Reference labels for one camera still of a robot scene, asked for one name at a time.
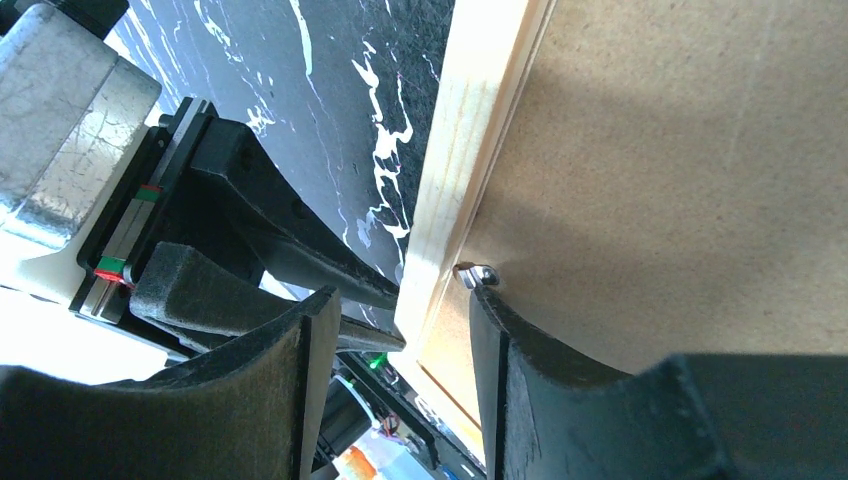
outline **white surface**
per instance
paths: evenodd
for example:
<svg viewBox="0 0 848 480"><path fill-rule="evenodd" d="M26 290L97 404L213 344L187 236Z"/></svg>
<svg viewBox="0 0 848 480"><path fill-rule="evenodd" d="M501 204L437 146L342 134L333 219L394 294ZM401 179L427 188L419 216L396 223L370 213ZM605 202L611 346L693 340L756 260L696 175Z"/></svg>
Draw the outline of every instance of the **white surface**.
<svg viewBox="0 0 848 480"><path fill-rule="evenodd" d="M74 317L64 308L0 289L0 364L23 365L86 384L161 370L167 354Z"/></svg>

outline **green led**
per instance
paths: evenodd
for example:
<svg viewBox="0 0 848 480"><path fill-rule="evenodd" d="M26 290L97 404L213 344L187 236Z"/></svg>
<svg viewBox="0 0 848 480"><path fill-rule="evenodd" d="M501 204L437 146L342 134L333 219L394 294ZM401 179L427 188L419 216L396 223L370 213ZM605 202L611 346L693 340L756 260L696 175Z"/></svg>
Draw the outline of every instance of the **green led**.
<svg viewBox="0 0 848 480"><path fill-rule="evenodd" d="M388 358L388 355L386 355L386 354L384 353L384 354L380 355L379 357L375 358L375 359L374 359L371 363L369 363L369 364L368 364L368 367L369 367L371 370L376 370L376 369L377 369L377 367L379 367L381 363L383 363L384 361L386 361L386 358Z"/></svg>

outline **wooden edge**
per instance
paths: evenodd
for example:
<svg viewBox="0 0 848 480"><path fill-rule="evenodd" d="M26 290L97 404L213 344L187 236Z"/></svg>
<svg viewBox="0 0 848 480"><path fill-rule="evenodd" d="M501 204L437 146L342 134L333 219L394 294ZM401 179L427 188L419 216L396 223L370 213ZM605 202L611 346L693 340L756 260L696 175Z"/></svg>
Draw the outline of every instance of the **wooden edge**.
<svg viewBox="0 0 848 480"><path fill-rule="evenodd" d="M555 4L457 0L395 312L407 348L392 365L483 462L480 426L418 356Z"/></svg>

